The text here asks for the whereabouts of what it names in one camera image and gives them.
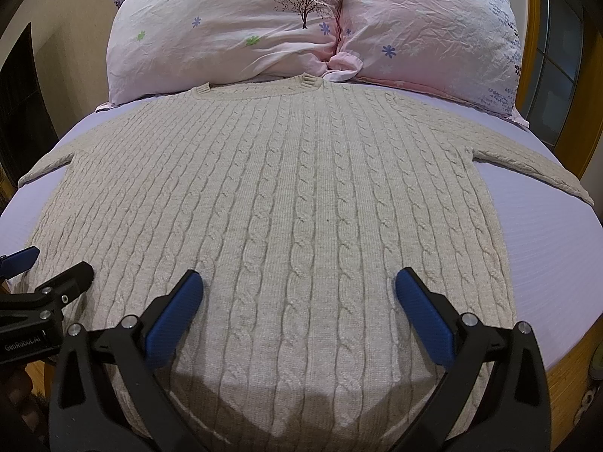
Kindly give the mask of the beige cable-knit sweater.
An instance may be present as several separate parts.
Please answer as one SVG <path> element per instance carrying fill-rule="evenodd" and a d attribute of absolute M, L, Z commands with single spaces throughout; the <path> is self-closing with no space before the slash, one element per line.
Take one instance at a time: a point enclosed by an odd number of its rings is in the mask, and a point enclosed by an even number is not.
<path fill-rule="evenodd" d="M 441 372 L 393 296 L 410 267 L 459 311 L 517 319 L 488 160 L 588 192 L 543 155 L 394 91 L 302 75 L 144 102 L 46 154 L 66 173 L 20 279 L 95 272 L 66 321 L 141 313 L 189 269 L 205 293 L 159 380 L 219 451 L 383 451 Z"/>

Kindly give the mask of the lavender bed sheet mattress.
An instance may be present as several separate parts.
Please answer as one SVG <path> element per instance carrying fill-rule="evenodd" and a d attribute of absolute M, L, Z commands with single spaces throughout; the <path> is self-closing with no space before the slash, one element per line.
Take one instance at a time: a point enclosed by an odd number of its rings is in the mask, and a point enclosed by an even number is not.
<path fill-rule="evenodd" d="M 532 132 L 511 122 L 427 95 L 364 87 L 398 92 L 456 113 L 560 164 Z M 53 149 L 153 99 L 87 115 Z M 602 314 L 600 220 L 590 204 L 532 177 L 485 162 L 475 166 L 490 190 L 502 226 L 518 317 L 536 330 L 545 366 L 551 370 Z M 30 245 L 42 209 L 65 173 L 66 167 L 59 167 L 17 190 L 1 214 L 1 255 Z"/>

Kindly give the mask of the left floral pink pillow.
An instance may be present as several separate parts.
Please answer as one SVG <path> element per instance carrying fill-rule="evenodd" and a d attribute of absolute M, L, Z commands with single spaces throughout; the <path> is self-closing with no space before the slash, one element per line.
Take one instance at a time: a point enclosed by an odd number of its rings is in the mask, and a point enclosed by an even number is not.
<path fill-rule="evenodd" d="M 257 76 L 324 76 L 340 0 L 116 0 L 107 101 Z"/>

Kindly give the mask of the floral pink pillow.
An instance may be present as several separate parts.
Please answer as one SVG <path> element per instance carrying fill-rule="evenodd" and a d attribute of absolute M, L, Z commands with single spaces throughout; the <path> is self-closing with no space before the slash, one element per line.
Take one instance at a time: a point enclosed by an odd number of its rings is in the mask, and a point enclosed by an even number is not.
<path fill-rule="evenodd" d="M 404 89 L 526 125 L 509 0 L 342 0 L 326 79 Z"/>
<path fill-rule="evenodd" d="M 116 0 L 107 101 L 257 76 L 324 76 L 340 0 Z"/>

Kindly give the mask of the right floral pink pillow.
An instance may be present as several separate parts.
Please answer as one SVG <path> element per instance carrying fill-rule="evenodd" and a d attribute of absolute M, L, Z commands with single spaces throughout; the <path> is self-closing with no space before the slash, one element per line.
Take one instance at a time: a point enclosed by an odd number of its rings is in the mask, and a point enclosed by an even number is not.
<path fill-rule="evenodd" d="M 404 89 L 526 125 L 509 0 L 342 0 L 326 79 Z"/>

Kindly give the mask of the dark window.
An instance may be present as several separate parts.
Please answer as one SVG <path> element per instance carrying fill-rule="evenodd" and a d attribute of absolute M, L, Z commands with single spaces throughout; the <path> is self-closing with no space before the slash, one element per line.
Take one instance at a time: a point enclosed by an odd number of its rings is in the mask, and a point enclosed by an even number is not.
<path fill-rule="evenodd" d="M 593 143 L 602 119 L 598 86 L 587 83 L 599 76 L 588 71 L 596 42 L 584 0 L 540 0 L 536 60 L 521 112 L 552 152 L 573 140 Z"/>

